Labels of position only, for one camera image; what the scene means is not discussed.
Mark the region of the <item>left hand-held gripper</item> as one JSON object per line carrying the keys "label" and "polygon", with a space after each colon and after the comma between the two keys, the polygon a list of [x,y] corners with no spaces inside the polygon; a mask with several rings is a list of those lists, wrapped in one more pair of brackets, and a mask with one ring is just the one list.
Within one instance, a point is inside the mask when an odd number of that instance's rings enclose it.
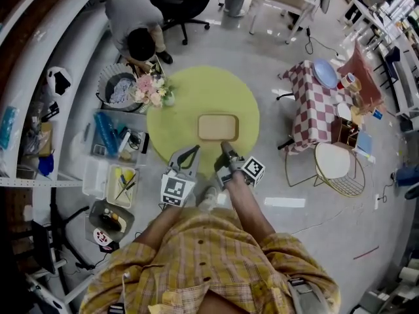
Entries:
{"label": "left hand-held gripper", "polygon": [[175,207],[184,206],[196,185],[200,163],[200,145],[174,152],[162,174],[160,201]]}

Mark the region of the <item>beige rectangular tray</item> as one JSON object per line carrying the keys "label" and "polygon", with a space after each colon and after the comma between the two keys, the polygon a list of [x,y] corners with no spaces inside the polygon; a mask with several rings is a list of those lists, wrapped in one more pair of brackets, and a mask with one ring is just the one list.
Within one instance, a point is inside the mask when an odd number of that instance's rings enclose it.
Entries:
{"label": "beige rectangular tray", "polygon": [[198,137],[203,141],[236,141],[239,120],[233,114],[202,114],[198,117]]}

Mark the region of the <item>person's right forearm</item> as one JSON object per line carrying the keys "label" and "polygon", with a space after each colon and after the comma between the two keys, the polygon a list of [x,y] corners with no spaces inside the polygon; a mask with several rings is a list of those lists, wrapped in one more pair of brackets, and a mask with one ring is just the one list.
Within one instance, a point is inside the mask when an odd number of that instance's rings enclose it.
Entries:
{"label": "person's right forearm", "polygon": [[225,184],[225,188],[244,231],[257,242],[275,233],[274,228],[263,215],[241,171],[235,171],[232,174],[232,179]]}

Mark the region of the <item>grey plastic tray with items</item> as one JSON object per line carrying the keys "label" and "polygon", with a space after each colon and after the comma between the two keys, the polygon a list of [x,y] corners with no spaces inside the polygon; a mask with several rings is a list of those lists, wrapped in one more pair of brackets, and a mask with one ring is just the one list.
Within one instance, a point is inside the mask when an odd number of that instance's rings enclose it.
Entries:
{"label": "grey plastic tray with items", "polygon": [[127,209],[108,203],[95,201],[89,214],[89,222],[102,231],[111,241],[120,243],[134,224],[134,216]]}

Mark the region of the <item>person's right white shoe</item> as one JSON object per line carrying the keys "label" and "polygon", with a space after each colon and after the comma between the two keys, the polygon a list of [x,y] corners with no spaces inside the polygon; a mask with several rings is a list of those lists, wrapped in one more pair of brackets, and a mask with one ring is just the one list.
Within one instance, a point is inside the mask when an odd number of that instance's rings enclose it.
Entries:
{"label": "person's right white shoe", "polygon": [[197,208],[204,213],[211,212],[217,205],[218,191],[216,187],[210,186],[205,194],[203,200],[197,205]]}

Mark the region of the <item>cream box of utensils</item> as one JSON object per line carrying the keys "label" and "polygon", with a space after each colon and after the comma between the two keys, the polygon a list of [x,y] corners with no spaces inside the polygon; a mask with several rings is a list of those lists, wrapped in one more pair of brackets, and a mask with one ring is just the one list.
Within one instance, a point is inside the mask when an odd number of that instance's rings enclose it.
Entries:
{"label": "cream box of utensils", "polygon": [[134,168],[110,165],[107,175],[107,203],[130,209],[136,200],[138,179],[139,173]]}

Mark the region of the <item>clear plastic storage bin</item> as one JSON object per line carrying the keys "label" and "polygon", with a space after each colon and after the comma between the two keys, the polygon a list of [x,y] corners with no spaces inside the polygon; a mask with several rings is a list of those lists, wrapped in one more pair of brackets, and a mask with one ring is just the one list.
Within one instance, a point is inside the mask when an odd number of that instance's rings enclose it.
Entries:
{"label": "clear plastic storage bin", "polygon": [[89,156],[134,167],[147,164],[151,140],[143,114],[95,110],[85,137]]}

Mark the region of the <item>white perforated box lid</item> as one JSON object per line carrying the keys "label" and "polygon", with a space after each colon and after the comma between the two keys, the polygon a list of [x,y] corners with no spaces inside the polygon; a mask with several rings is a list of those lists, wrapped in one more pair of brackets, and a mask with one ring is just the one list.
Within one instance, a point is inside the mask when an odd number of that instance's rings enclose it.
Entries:
{"label": "white perforated box lid", "polygon": [[106,160],[88,157],[82,178],[84,195],[93,196],[97,200],[105,198],[108,168],[109,163]]}

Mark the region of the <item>brown wooden box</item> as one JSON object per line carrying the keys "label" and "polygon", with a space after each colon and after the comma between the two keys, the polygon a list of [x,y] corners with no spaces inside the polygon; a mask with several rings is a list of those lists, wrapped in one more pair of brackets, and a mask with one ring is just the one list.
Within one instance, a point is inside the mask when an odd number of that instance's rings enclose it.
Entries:
{"label": "brown wooden box", "polygon": [[348,150],[355,148],[359,126],[350,120],[336,117],[331,123],[331,144]]}

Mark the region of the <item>blue plate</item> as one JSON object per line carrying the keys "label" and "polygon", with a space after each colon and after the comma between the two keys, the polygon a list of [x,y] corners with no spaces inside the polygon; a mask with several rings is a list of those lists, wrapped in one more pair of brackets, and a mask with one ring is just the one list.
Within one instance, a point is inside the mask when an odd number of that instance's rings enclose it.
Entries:
{"label": "blue plate", "polygon": [[315,59],[313,61],[313,73],[323,87],[332,89],[338,84],[337,73],[327,60]]}

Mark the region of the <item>black and white soccer ball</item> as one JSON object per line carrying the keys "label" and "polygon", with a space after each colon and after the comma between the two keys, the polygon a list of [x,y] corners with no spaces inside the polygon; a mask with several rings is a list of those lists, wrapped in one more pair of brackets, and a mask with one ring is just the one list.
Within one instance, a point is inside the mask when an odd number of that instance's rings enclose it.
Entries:
{"label": "black and white soccer ball", "polygon": [[46,82],[53,96],[63,96],[72,85],[72,78],[63,67],[51,67],[46,73]]}

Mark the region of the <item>pink cloth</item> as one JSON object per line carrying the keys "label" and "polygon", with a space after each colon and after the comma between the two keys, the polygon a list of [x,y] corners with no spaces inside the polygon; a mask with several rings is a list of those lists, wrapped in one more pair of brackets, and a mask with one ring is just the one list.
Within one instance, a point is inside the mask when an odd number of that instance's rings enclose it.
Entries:
{"label": "pink cloth", "polygon": [[359,41],[355,41],[354,53],[337,72],[342,76],[352,73],[361,83],[359,108],[363,112],[373,112],[383,103],[382,92],[373,79],[373,70],[365,60]]}

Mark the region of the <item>red floor strip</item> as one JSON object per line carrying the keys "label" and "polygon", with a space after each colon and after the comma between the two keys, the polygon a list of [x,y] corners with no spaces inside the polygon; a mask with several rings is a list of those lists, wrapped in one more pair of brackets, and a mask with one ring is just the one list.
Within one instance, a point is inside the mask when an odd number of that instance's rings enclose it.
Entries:
{"label": "red floor strip", "polygon": [[360,258],[362,258],[364,256],[367,256],[368,254],[371,254],[371,253],[375,252],[379,248],[380,248],[380,246],[378,245],[378,246],[374,247],[373,249],[371,249],[371,250],[369,250],[369,251],[367,251],[367,252],[365,252],[363,254],[360,254],[358,256],[353,257],[353,260],[358,260],[358,259],[360,259]]}

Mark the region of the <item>white shelf unit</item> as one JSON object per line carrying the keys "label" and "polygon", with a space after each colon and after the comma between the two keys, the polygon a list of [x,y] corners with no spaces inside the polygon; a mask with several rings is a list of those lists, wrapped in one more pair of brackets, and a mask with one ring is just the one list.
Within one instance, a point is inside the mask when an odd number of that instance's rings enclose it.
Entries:
{"label": "white shelf unit", "polygon": [[35,87],[55,47],[87,2],[59,0],[37,26],[14,64],[0,101],[0,125],[7,112],[13,118],[13,122],[6,121],[9,142],[0,152],[0,186],[18,182],[20,138]]}

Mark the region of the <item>white round gold-frame chair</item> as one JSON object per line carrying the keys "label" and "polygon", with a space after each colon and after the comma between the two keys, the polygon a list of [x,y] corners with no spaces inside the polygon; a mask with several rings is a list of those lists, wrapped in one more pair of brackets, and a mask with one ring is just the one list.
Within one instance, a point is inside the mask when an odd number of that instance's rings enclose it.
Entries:
{"label": "white round gold-frame chair", "polygon": [[315,173],[301,181],[292,183],[288,174],[288,154],[285,155],[285,178],[289,187],[314,180],[313,187],[325,184],[341,196],[360,196],[366,186],[365,172],[354,152],[344,148],[320,143],[312,152]]}

